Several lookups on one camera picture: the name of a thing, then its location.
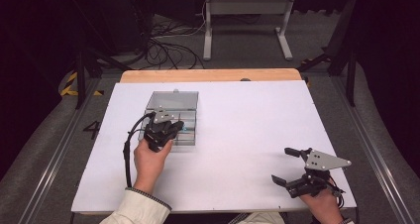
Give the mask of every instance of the white sleeve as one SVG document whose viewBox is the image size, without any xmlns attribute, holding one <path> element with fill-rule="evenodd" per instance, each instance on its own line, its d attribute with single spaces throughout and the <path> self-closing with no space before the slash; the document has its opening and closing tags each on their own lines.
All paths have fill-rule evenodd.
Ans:
<svg viewBox="0 0 420 224">
<path fill-rule="evenodd" d="M 238 224 L 284 224 L 278 212 L 253 212 Z"/>
<path fill-rule="evenodd" d="M 126 188 L 120 207 L 101 224 L 161 224 L 171 207 L 134 188 Z"/>
</svg>

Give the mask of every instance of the human hand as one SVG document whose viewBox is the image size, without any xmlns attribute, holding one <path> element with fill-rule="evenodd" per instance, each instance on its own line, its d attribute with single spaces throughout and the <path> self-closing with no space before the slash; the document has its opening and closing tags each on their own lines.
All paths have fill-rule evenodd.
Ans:
<svg viewBox="0 0 420 224">
<path fill-rule="evenodd" d="M 134 150 L 134 162 L 136 164 L 137 177 L 133 188 L 153 194 L 155 183 L 163 171 L 164 161 L 172 148 L 173 140 L 170 140 L 159 151 L 153 152 L 145 139 L 139 142 Z"/>
<path fill-rule="evenodd" d="M 310 194 L 299 197 L 309 206 L 311 213 L 322 224 L 338 224 L 343 221 L 343 216 L 337 204 L 337 197 L 333 195 L 331 190 L 324 189 L 314 197 Z"/>
</svg>

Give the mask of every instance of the printed number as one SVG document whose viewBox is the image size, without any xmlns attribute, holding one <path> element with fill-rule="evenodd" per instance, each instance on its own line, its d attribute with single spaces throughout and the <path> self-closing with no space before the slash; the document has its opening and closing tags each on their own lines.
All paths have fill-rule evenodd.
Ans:
<svg viewBox="0 0 420 224">
<path fill-rule="evenodd" d="M 83 132 L 92 132 L 92 137 L 90 138 L 91 140 L 94 140 L 96 137 L 96 134 L 99 132 L 100 129 L 100 125 L 101 123 L 98 121 L 94 121 L 92 124 L 90 124 L 89 126 L 85 127 L 83 129 Z"/>
</svg>

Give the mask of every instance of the white tabletop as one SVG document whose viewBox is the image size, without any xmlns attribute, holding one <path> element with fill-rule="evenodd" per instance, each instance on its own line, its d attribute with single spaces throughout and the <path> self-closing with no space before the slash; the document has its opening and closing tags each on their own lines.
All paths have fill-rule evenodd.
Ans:
<svg viewBox="0 0 420 224">
<path fill-rule="evenodd" d="M 284 148 L 335 155 L 304 81 L 116 84 L 71 207 L 77 213 L 114 211 L 126 187 L 123 146 L 154 91 L 198 91 L 196 146 L 172 152 L 154 196 L 173 212 L 252 212 L 307 208 L 271 180 L 304 174 L 301 158 Z M 138 141 L 134 136 L 133 150 Z M 132 180 L 136 177 L 131 164 Z M 343 171 L 331 172 L 356 203 Z"/>
</svg>

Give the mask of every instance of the black curtain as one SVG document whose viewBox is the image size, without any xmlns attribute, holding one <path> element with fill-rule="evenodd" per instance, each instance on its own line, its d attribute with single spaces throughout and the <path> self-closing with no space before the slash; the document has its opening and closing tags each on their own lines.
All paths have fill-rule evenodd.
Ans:
<svg viewBox="0 0 420 224">
<path fill-rule="evenodd" d="M 355 14 L 358 62 L 376 108 L 420 176 L 420 0 L 359 0 Z"/>
<path fill-rule="evenodd" d="M 61 97 L 74 49 L 60 0 L 0 0 L 0 178 Z"/>
</svg>

